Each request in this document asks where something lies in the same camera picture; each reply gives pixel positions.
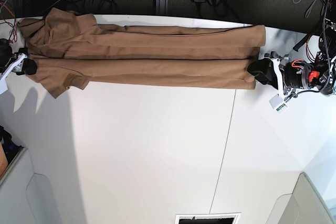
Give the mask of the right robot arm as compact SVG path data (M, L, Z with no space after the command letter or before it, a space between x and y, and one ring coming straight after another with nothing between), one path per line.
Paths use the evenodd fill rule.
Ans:
M34 75L37 71L37 64L33 61L27 48L20 48L18 52L13 52L12 45L18 40L18 22L15 14L1 1L1 7L4 7L13 17L13 22L3 20L2 24L7 24L12 31L8 39L1 38L1 81L5 81L7 76L13 72L18 76Z

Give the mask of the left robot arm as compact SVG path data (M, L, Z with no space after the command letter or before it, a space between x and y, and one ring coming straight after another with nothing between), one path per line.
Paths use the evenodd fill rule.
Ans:
M272 51L247 68L258 82L277 89L277 95L270 100L274 108L286 105L303 93L335 94L335 0L324 3L321 18L313 29L321 29L316 55L309 49L308 42L313 35L310 32L293 47L295 52L305 47L307 60Z

